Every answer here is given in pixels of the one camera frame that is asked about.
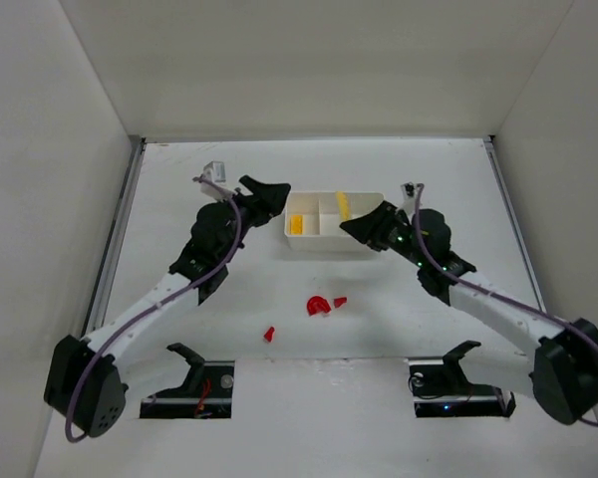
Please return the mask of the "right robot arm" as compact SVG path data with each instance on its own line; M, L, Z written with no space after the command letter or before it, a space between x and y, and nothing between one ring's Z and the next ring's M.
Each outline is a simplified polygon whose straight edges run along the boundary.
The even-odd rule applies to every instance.
M433 209L413 213L383 201L370 213L341 223L357 242L392 250L413 263L423 289L504 337L517 352L488 354L467 340L442 357L441 377L413 376L424 398L467 394L479 385L522 393L556 421L570 425L598 404L598 329L589 321L551 317L494 289L452 251L445 217Z

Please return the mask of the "small red lego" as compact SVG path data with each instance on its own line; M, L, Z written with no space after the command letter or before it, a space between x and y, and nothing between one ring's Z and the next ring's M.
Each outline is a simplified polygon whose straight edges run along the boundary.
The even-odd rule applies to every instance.
M345 305L348 302L348 299L346 297L338 297L335 298L333 301L334 307L336 309L341 308L343 305Z

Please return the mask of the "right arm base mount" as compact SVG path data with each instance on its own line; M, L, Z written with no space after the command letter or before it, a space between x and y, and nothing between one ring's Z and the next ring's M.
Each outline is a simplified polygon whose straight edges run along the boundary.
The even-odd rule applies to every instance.
M439 358L409 362L408 388L416 418L510 418L516 409L513 392L469 381L460 362L481 343L465 341Z

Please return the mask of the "red arch lego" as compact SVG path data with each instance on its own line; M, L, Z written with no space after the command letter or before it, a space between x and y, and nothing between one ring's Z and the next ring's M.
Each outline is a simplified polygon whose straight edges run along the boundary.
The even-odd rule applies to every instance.
M322 296L312 296L306 303L306 310L309 317L317 315L329 315L332 307L327 299Z

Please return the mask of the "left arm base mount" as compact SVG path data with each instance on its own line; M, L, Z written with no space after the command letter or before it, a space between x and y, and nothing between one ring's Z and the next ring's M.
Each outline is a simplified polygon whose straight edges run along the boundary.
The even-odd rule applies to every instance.
M229 419L232 415L234 361L207 361L181 343L167 347L181 356L186 375L178 386L142 400L139 419Z

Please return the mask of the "yellow long lego brick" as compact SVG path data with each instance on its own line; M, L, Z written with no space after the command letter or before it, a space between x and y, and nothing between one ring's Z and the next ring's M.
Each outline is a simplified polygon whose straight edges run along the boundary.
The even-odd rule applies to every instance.
M348 194L343 191L336 191L335 198L337 201L339 214L342 222L352 219L352 209Z

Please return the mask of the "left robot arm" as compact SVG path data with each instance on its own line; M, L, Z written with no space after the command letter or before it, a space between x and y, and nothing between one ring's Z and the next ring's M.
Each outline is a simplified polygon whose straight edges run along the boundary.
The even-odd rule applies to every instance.
M248 175L240 177L239 190L204 175L197 182L213 200L197 212L188 241L162 279L109 324L80 338L67 335L54 347L44 400L64 416L70 443L108 432L132 393L147 396L181 386L203 367L198 353L171 343L157 370L131 371L149 348L150 335L174 318L177 307L191 297L203 304L217 291L246 234L279 216L291 191L288 183L262 183Z

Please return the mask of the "red lego wedge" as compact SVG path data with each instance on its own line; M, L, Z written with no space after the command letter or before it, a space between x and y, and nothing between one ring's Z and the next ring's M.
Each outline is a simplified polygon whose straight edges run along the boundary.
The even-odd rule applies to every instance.
M264 333L263 335L263 340L265 343L272 343L273 339L274 339L274 335L275 335L275 328L274 327L269 327L268 330Z

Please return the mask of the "yellow lego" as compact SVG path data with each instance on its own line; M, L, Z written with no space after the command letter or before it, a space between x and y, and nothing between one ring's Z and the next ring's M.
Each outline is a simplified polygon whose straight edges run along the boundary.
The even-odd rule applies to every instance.
M304 233L304 216L292 214L289 219L289 234L302 235Z

